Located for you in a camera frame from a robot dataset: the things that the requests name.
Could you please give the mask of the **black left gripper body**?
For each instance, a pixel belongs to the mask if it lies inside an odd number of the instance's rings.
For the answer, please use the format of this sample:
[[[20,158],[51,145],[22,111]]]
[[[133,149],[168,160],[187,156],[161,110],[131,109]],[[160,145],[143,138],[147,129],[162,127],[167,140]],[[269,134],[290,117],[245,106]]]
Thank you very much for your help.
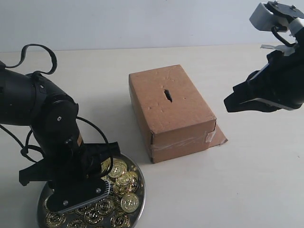
[[[69,150],[67,157],[44,158],[19,171],[19,182],[45,181],[51,189],[61,190],[83,185],[87,181],[108,175],[114,166],[114,157],[121,155],[118,142],[84,143],[79,151]]]

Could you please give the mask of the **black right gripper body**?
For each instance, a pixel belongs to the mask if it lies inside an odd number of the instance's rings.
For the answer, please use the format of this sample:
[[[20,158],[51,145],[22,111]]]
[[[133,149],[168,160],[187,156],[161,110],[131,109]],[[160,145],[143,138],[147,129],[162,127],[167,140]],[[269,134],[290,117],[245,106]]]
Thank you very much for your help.
[[[288,111],[304,104],[304,55],[267,55],[267,65],[233,87],[246,101],[259,101]]]

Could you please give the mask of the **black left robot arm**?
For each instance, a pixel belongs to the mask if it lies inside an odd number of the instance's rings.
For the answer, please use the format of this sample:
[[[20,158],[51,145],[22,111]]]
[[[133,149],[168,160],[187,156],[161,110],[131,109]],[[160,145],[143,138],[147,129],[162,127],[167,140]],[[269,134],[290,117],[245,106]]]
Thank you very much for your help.
[[[20,74],[0,66],[0,122],[28,126],[42,159],[19,171],[19,182],[45,181],[54,190],[47,201],[52,212],[64,213],[106,198],[110,184],[101,163],[120,153],[117,143],[84,143],[77,125],[79,106],[41,73]]]

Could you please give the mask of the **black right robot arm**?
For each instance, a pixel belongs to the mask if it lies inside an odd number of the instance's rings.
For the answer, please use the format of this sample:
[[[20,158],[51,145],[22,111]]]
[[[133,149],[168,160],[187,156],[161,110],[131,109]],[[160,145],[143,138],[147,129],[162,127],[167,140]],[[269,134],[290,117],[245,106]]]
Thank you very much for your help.
[[[282,42],[267,54],[267,64],[248,75],[233,87],[224,99],[227,112],[275,112],[280,109],[293,111],[304,104],[304,31],[295,35],[291,44],[275,28],[272,33]]]

